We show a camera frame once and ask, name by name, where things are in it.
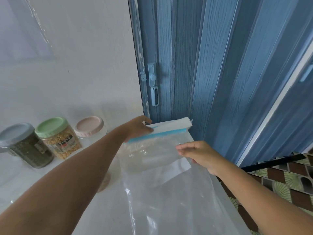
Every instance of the patterned floor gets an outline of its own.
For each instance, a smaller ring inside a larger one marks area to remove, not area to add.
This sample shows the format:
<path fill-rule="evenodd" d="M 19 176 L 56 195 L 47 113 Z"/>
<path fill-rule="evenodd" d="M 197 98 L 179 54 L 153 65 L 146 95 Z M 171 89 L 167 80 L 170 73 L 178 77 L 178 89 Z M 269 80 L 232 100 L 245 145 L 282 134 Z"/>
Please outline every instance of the patterned floor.
<path fill-rule="evenodd" d="M 250 172 L 262 185 L 313 216 L 313 154 L 305 159 Z M 223 182 L 229 199 L 253 235 L 262 235 L 258 226 Z"/>

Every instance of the green lid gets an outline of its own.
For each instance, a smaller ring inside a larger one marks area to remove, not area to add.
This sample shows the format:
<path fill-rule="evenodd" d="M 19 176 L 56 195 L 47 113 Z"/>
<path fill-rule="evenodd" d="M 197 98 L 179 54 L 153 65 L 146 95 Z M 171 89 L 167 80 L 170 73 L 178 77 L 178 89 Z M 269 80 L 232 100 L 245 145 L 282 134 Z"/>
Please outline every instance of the green lid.
<path fill-rule="evenodd" d="M 35 133 L 40 138 L 49 138 L 65 130 L 67 126 L 68 122 L 65 118 L 55 117 L 40 123 L 35 128 Z"/>

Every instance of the hand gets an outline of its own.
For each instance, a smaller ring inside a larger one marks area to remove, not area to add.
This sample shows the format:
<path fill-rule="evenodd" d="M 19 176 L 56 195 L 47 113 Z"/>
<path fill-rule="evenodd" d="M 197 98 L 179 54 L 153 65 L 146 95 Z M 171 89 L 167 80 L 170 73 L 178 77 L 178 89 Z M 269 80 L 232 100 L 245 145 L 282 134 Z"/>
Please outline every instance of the hand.
<path fill-rule="evenodd" d="M 199 163 L 208 169 L 213 175 L 218 174 L 220 165 L 227 163 L 224 157 L 211 148 L 205 141 L 187 142 L 176 146 L 179 155 L 192 158 L 193 161 Z"/>
<path fill-rule="evenodd" d="M 153 132 L 153 128 L 145 126 L 143 122 L 151 124 L 152 120 L 142 115 L 120 126 L 126 130 L 127 137 L 124 142 L 128 142 L 131 138 L 140 137 Z"/>

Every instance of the pink lid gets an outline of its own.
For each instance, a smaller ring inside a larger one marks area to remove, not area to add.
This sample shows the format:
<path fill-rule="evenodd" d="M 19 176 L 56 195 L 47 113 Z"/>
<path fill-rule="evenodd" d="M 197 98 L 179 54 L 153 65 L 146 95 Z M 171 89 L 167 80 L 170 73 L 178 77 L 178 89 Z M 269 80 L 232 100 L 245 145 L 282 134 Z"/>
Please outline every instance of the pink lid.
<path fill-rule="evenodd" d="M 103 119 L 97 116 L 90 116 L 78 122 L 74 131 L 78 137 L 90 137 L 103 128 Z"/>

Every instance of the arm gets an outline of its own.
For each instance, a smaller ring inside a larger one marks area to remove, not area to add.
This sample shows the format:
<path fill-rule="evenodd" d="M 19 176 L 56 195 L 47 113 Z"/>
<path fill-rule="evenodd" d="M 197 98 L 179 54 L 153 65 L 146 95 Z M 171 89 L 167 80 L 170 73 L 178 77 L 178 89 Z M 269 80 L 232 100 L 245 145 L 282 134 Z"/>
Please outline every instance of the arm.
<path fill-rule="evenodd" d="M 221 178 L 265 235 L 312 234 L 313 217 L 258 183 L 206 142 L 188 142 L 176 148 L 180 155 Z"/>
<path fill-rule="evenodd" d="M 0 215 L 7 235 L 71 234 L 123 142 L 153 129 L 145 116 L 123 124 L 37 181 Z"/>

